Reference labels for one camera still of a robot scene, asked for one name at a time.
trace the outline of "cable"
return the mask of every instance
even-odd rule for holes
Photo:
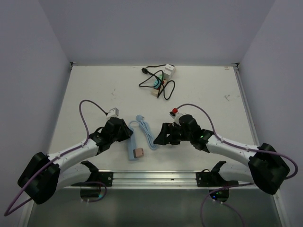
[[[107,115],[107,113],[106,113],[98,104],[96,104],[96,103],[93,102],[93,101],[90,101],[90,100],[85,99],[85,100],[82,100],[82,101],[80,102],[80,104],[79,104],[79,113],[80,113],[80,117],[81,117],[81,119],[82,119],[82,122],[83,122],[83,124],[84,124],[85,131],[86,131],[86,139],[85,139],[83,145],[86,145],[87,142],[88,142],[88,140],[89,140],[89,129],[88,129],[87,124],[86,124],[86,122],[85,122],[85,119],[84,119],[84,117],[83,117],[82,108],[81,108],[81,107],[82,107],[82,104],[83,104],[84,102],[89,102],[89,103],[94,104],[94,105],[95,105],[96,107],[98,107],[105,115]],[[79,146],[76,146],[76,147],[74,147],[74,148],[71,148],[71,149],[69,149],[69,150],[63,152],[63,153],[61,154],[61,157],[64,156],[64,155],[66,155],[66,154],[68,154],[68,153],[70,153],[70,152],[72,152],[72,151],[74,151],[74,150],[77,150],[77,149],[81,148],[83,145],[81,144],[81,145],[79,145]],[[47,163],[46,165],[44,165],[41,169],[39,169],[39,170],[38,170],[38,171],[37,171],[37,172],[28,180],[28,182],[21,188],[21,190],[20,190],[20,191],[18,192],[18,194],[15,196],[15,198],[13,199],[13,201],[9,204],[8,208],[7,208],[6,211],[4,212],[4,216],[10,215],[11,213],[13,213],[14,211],[16,211],[17,209],[19,209],[20,207],[22,207],[23,205],[25,205],[26,203],[28,203],[29,201],[32,200],[32,199],[28,199],[28,200],[24,201],[23,203],[21,203],[20,205],[16,206],[14,209],[10,210],[10,209],[14,206],[14,204],[16,203],[17,199],[21,196],[21,194],[22,194],[22,193],[25,191],[25,189],[28,187],[28,185],[29,185],[30,183],[32,183],[32,181],[33,181],[41,172],[43,172],[49,165],[51,165],[51,164],[52,164],[54,161],[56,161],[57,159],[59,159],[59,157],[53,158],[50,162],[48,162],[48,163]]]
[[[235,144],[233,144],[233,143],[227,142],[227,141],[223,140],[220,136],[218,136],[217,132],[216,132],[215,129],[214,129],[214,124],[213,124],[212,119],[210,118],[210,116],[208,115],[208,113],[207,113],[204,109],[202,109],[201,107],[199,107],[199,106],[197,106],[197,105],[195,105],[195,104],[186,103],[186,104],[182,104],[181,106],[177,107],[177,109],[179,109],[179,108],[181,108],[181,107],[183,107],[183,106],[186,106],[186,105],[190,105],[190,106],[193,106],[193,107],[195,107],[195,108],[198,108],[199,110],[201,110],[201,111],[207,116],[207,118],[208,118],[208,120],[209,120],[209,122],[210,122],[210,124],[211,124],[211,126],[212,126],[214,135],[215,135],[215,137],[216,137],[218,140],[220,140],[221,142],[223,142],[223,143],[225,143],[225,144],[227,144],[227,145],[229,145],[229,146],[232,146],[232,147],[234,147],[234,148],[238,148],[238,149],[241,149],[241,150],[246,150],[245,147],[242,147],[242,146],[235,145]],[[286,155],[284,155],[284,154],[280,154],[280,153],[273,152],[273,151],[257,150],[257,149],[251,149],[251,148],[249,148],[248,150],[249,150],[249,151],[258,152],[258,153],[276,155],[276,156],[280,156],[280,157],[284,157],[284,158],[288,159],[288,160],[294,165],[294,172],[293,172],[291,175],[287,176],[286,179],[293,178],[293,177],[296,176],[297,173],[298,173],[299,167],[298,167],[298,165],[296,164],[296,162],[295,162],[294,160],[292,160],[290,157],[288,157],[288,156],[286,156]]]
[[[195,105],[195,104],[185,103],[185,104],[182,104],[182,105],[180,105],[179,107],[177,107],[177,109],[179,109],[179,108],[181,108],[181,107],[183,107],[183,106],[186,106],[186,105],[190,105],[190,106],[193,106],[193,107],[195,107],[195,108],[201,110],[201,111],[207,116],[207,118],[208,118],[208,120],[209,120],[209,122],[210,122],[210,124],[211,124],[212,130],[213,130],[213,132],[214,132],[214,135],[215,135],[215,137],[216,137],[218,140],[220,140],[221,142],[223,142],[223,143],[225,143],[225,144],[227,144],[227,145],[229,145],[229,146],[232,146],[232,147],[235,147],[235,148],[238,148],[238,149],[242,149],[242,150],[246,150],[245,147],[238,146],[238,145],[235,145],[235,144],[233,144],[233,143],[226,142],[225,140],[223,140],[223,139],[216,133],[215,128],[214,128],[214,123],[213,123],[212,119],[210,118],[210,116],[208,115],[208,113],[207,113],[204,109],[202,109],[201,107],[199,107],[199,106],[197,106],[197,105]],[[286,155],[284,155],[284,154],[280,154],[280,153],[276,153],[276,152],[272,152],[272,151],[266,151],[266,150],[251,149],[251,148],[249,148],[248,150],[249,150],[249,151],[254,151],[254,152],[259,152],[259,153],[270,154],[270,155],[276,155],[276,156],[280,156],[280,157],[284,157],[284,158],[288,159],[288,160],[294,165],[294,172],[293,172],[291,175],[289,175],[288,177],[286,177],[285,179],[290,179],[290,178],[296,176],[297,173],[298,173],[299,167],[298,167],[298,165],[296,164],[296,162],[295,162],[294,160],[292,160],[290,157],[288,157],[288,156],[286,156]],[[253,185],[253,184],[252,184],[252,183],[245,183],[245,184],[240,184],[240,185],[226,186],[226,187],[222,187],[222,188],[219,188],[219,189],[215,189],[214,191],[211,191],[210,193],[208,193],[208,195],[207,195],[207,196],[204,198],[204,200],[202,201],[201,207],[200,207],[200,217],[201,217],[202,225],[203,225],[204,227],[206,226],[205,223],[204,223],[204,220],[203,220],[203,214],[202,214],[202,212],[203,212],[203,205],[204,205],[206,199],[208,198],[208,196],[209,196],[210,194],[212,194],[212,193],[214,193],[214,192],[218,192],[218,191],[224,190],[224,189],[228,189],[228,188],[243,187],[243,186],[248,186],[248,185]],[[234,211],[239,215],[239,217],[241,218],[241,221],[242,221],[243,226],[246,226],[246,225],[245,225],[245,222],[244,222],[244,219],[242,218],[242,216],[240,215],[240,213],[239,213],[235,208],[233,208],[233,207],[230,206],[229,204],[224,204],[224,205],[226,205],[227,207],[229,207],[229,208],[231,208],[232,210],[234,210]]]
[[[96,200],[89,200],[89,199],[87,199],[87,200],[84,200],[84,201],[89,202],[89,203],[91,203],[91,202],[98,202],[98,201],[102,200],[102,199],[105,197],[105,195],[106,195],[106,193],[107,193],[107,187],[106,187],[106,185],[103,184],[102,182],[91,181],[91,182],[85,182],[85,184],[99,184],[100,186],[103,186],[103,187],[104,187],[105,191],[104,191],[104,194],[103,194],[102,196],[99,196],[99,198],[96,199]]]
[[[148,146],[150,147],[150,149],[155,150],[158,148],[158,146],[156,144],[153,143],[153,141],[155,140],[152,131],[150,129],[150,126],[147,122],[145,122],[143,120],[143,116],[141,115],[137,115],[136,116],[136,121],[131,121],[129,122],[128,127],[131,128],[132,131],[134,131],[134,129],[131,127],[131,123],[136,122],[139,124],[140,129],[144,132],[145,136],[146,136],[146,140],[148,143]]]
[[[201,206],[200,206],[200,218],[201,218],[202,226],[206,227],[206,224],[205,224],[204,219],[203,219],[203,206],[204,206],[204,204],[205,204],[207,198],[210,198],[209,196],[210,196],[211,194],[213,194],[213,193],[215,193],[215,192],[222,191],[222,190],[226,190],[226,189],[229,189],[229,188],[243,187],[243,186],[248,186],[248,185],[253,185],[253,184],[252,184],[252,183],[244,183],[244,184],[240,184],[240,185],[225,186],[225,187],[222,187],[222,188],[218,188],[218,189],[212,190],[210,193],[208,193],[208,194],[205,196],[205,198],[204,198],[204,200],[202,201]],[[242,225],[243,225],[243,226],[246,226],[243,217],[241,216],[241,214],[240,214],[235,208],[233,208],[231,205],[229,205],[229,204],[227,204],[227,203],[221,203],[221,204],[222,204],[222,205],[225,205],[225,206],[229,207],[230,209],[232,209],[233,211],[235,211],[236,214],[240,217],[241,222],[242,222]]]
[[[173,80],[169,80],[169,81],[166,83],[166,85],[163,85],[163,80],[164,80],[164,72],[163,72],[163,70],[159,70],[159,71],[157,71],[157,72],[155,72],[155,73],[152,73],[152,72],[149,72],[149,71],[146,69],[146,68],[156,68],[156,67],[160,67],[160,66],[165,66],[165,65],[147,66],[147,67],[143,68],[143,69],[142,69],[142,72],[143,72],[144,74],[147,74],[147,73],[148,73],[148,74],[150,75],[150,77],[147,78],[145,81],[141,82],[141,83],[139,84],[139,87],[157,88],[157,87],[158,87],[158,84],[156,84],[156,85],[154,85],[154,86],[142,86],[143,83],[145,83],[146,81],[150,80],[152,77],[155,77],[155,78],[157,79],[158,83],[160,83],[160,86],[162,86],[162,90],[161,90],[160,88],[158,89],[157,98],[159,98],[160,95],[161,95],[162,92],[163,92],[163,97],[164,97],[164,99],[165,99],[165,100],[169,100],[170,97],[171,97],[171,95],[172,95],[172,93],[173,93],[174,90],[175,90],[176,82],[173,81]],[[156,74],[157,74],[158,72],[162,72],[162,79],[160,79],[159,77],[156,76]],[[172,83],[174,84],[174,87],[173,87],[173,89],[172,89],[172,91],[171,91],[169,97],[166,98],[166,97],[165,97],[165,88],[166,88],[166,86],[167,86],[170,82],[172,82]]]

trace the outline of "gray wall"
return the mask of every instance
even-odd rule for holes
[[[303,1],[276,0],[240,64],[260,142],[303,167]],[[282,185],[294,227],[302,226],[303,174]]]
[[[274,0],[40,0],[81,64],[240,62]]]
[[[0,226],[10,227],[22,210],[3,213],[32,155],[48,149],[69,62],[37,0],[1,1],[0,31]]]

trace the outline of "red cap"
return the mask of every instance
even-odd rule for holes
[[[178,109],[177,109],[177,108],[173,108],[173,109],[172,109],[172,112],[173,112],[173,113],[177,113],[177,112],[178,112]]]

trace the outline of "light blue cord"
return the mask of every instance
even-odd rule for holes
[[[155,140],[152,131],[150,129],[150,126],[147,122],[145,122],[143,120],[143,116],[142,115],[137,115],[136,116],[136,121],[131,121],[128,124],[128,127],[134,131],[134,129],[131,127],[131,123],[136,122],[139,124],[140,129],[144,132],[145,136],[146,136],[146,140],[148,143],[148,146],[150,147],[150,149],[155,150],[158,148],[158,146],[156,144],[153,143],[153,141]]]

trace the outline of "black power cord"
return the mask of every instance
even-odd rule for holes
[[[155,77],[155,78],[158,80],[158,83],[160,83],[160,86],[162,86],[162,91],[161,91],[161,88],[158,89],[157,98],[159,98],[160,95],[163,93],[164,99],[165,99],[165,100],[169,100],[170,97],[171,97],[171,95],[172,95],[172,93],[173,93],[174,90],[175,90],[175,86],[176,86],[175,81],[169,80],[165,85],[163,85],[163,79],[164,79],[164,72],[163,72],[163,70],[159,70],[159,71],[157,71],[157,72],[155,72],[155,73],[149,72],[149,71],[147,70],[147,68],[157,68],[157,67],[165,66],[165,65],[166,65],[166,64],[164,64],[164,65],[155,65],[155,66],[150,65],[150,66],[147,66],[147,67],[145,67],[145,68],[142,68],[141,71],[142,71],[144,74],[149,74],[150,77],[147,78],[145,81],[141,82],[141,83],[139,84],[139,87],[156,88],[156,87],[158,86],[158,84],[155,85],[155,86],[144,86],[144,85],[142,85],[142,84],[145,83],[146,81],[150,80],[152,77]],[[162,79],[160,79],[158,76],[156,76],[156,74],[159,73],[159,72],[162,72]],[[166,97],[165,97],[165,88],[166,88],[166,86],[167,86],[170,82],[172,82],[172,83],[174,84],[174,87],[173,87],[173,89],[172,89],[172,91],[171,91],[169,97],[166,98]]]

